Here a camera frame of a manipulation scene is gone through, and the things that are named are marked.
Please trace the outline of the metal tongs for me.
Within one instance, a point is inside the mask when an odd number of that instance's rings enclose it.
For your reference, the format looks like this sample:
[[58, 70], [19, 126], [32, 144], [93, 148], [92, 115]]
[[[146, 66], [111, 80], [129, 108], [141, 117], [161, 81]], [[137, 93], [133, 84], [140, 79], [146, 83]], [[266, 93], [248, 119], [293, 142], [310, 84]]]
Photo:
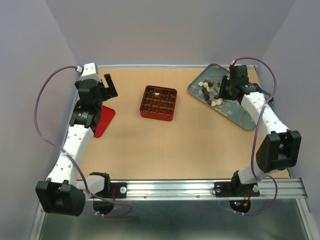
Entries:
[[220, 92], [220, 87], [221, 87], [221, 82], [220, 81], [210, 81], [208, 83], [209, 89], [211, 92], [215, 92], [216, 94], [219, 94]]

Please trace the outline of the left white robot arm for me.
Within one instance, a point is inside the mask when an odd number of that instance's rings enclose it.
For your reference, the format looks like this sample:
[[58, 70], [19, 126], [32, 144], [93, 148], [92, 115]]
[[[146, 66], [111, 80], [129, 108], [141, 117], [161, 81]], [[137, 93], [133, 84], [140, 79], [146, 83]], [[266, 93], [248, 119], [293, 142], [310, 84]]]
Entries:
[[83, 177], [80, 169], [86, 148], [102, 119], [103, 102], [118, 95], [111, 75], [107, 73], [104, 78], [107, 87], [95, 79], [75, 82], [79, 99], [71, 114], [65, 143], [57, 147], [60, 154], [51, 173], [35, 187], [46, 213], [78, 217], [94, 194], [106, 197], [113, 193], [109, 174], [92, 172]]

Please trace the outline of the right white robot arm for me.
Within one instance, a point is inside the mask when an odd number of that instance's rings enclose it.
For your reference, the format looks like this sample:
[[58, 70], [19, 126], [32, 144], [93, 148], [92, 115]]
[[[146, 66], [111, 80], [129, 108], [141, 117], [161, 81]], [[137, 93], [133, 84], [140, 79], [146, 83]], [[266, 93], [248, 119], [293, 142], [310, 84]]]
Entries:
[[269, 174], [294, 167], [298, 160], [302, 136], [280, 121], [265, 98], [263, 90], [251, 83], [246, 65], [232, 64], [222, 78], [219, 97], [236, 100], [256, 124], [255, 133], [264, 138], [260, 147], [252, 145], [250, 165], [236, 171], [229, 182], [216, 183], [217, 197], [258, 195], [258, 182]]

